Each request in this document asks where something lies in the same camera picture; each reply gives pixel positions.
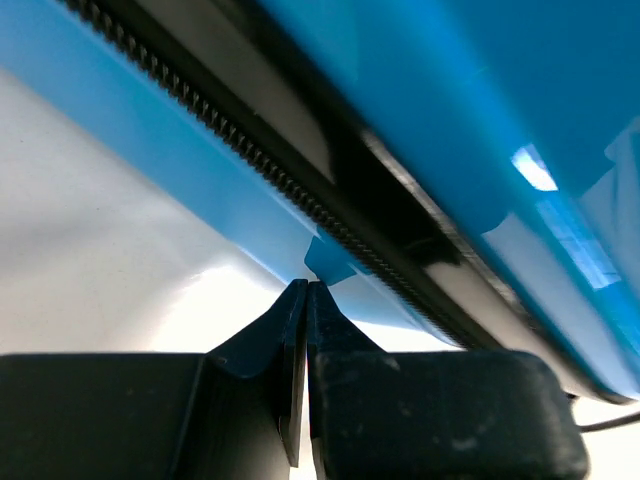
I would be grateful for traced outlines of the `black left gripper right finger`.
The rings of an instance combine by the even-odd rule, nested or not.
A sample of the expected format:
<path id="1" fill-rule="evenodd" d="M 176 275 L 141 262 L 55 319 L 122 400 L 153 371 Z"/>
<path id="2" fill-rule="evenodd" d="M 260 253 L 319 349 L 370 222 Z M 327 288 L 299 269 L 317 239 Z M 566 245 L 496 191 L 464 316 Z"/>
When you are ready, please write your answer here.
<path id="1" fill-rule="evenodd" d="M 319 479 L 398 478 L 400 365 L 313 282 L 307 300 L 310 436 Z"/>

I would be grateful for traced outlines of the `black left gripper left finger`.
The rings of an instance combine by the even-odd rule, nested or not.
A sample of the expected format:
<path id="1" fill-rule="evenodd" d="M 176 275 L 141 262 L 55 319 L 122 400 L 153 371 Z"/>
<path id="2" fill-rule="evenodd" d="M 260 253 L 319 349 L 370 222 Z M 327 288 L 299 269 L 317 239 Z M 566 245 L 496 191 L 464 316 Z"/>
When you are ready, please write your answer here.
<path id="1" fill-rule="evenodd" d="M 294 280 L 258 319 L 207 360 L 211 468 L 291 468 L 299 462 L 308 282 Z"/>

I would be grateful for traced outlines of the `blue hard-shell suitcase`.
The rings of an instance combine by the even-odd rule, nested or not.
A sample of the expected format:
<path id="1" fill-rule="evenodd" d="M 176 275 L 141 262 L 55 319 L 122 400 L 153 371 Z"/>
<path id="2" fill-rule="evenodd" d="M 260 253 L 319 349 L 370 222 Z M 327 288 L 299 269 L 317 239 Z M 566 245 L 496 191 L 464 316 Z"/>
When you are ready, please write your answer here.
<path id="1" fill-rule="evenodd" d="M 639 396 L 635 1 L 5 1 L 1 71 L 354 319 Z"/>

